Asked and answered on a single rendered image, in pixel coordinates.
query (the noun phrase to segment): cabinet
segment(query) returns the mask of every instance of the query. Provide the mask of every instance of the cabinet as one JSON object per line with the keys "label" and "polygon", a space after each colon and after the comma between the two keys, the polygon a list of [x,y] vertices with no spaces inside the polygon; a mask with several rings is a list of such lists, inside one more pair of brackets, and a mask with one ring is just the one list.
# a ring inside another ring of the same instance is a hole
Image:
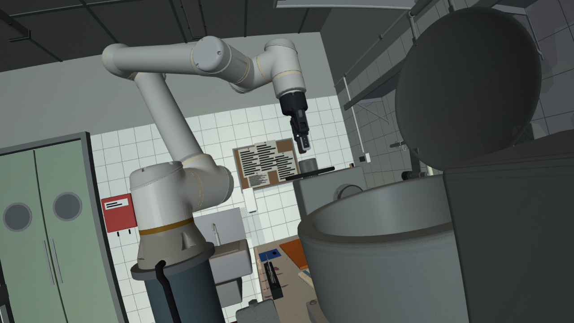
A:
{"label": "cabinet", "polygon": [[0,274],[14,323],[127,322],[89,138],[0,155]]}

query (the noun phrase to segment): red wall-mounted box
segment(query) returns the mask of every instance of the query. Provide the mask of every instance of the red wall-mounted box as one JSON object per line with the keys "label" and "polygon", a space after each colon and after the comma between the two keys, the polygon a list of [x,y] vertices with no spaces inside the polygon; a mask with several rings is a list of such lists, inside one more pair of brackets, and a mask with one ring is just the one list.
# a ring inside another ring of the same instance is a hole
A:
{"label": "red wall-mounted box", "polygon": [[103,198],[102,210],[108,233],[138,226],[130,193]]}

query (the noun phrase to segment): orange cutting board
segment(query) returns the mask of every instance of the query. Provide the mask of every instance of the orange cutting board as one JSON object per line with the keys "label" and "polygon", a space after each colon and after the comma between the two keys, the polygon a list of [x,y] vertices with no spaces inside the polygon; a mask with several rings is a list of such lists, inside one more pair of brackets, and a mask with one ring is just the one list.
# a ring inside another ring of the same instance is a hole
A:
{"label": "orange cutting board", "polygon": [[279,247],[291,258],[295,263],[295,266],[299,269],[305,269],[309,267],[307,265],[307,259],[303,253],[303,246],[301,245],[301,239],[293,240],[288,243],[280,244]]}

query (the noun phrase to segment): green door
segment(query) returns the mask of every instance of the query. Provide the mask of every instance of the green door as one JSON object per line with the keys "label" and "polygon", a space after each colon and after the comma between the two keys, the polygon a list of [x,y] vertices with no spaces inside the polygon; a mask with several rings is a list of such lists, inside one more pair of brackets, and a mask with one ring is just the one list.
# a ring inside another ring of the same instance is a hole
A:
{"label": "green door", "polygon": [[0,261],[16,323],[66,322],[46,236],[34,152],[0,157]]}
{"label": "green door", "polygon": [[36,150],[46,230],[69,323],[118,322],[94,220],[82,142]]}

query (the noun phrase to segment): ceiling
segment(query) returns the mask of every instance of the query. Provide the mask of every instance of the ceiling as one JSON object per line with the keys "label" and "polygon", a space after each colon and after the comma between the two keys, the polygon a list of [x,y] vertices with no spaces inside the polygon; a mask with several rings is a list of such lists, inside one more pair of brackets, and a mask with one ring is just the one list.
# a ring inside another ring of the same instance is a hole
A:
{"label": "ceiling", "polygon": [[[100,55],[112,43],[128,46],[196,41],[182,0],[0,0],[32,40],[0,37],[0,72]],[[319,32],[331,9],[274,9],[273,0],[200,2],[207,35],[219,38]]]}

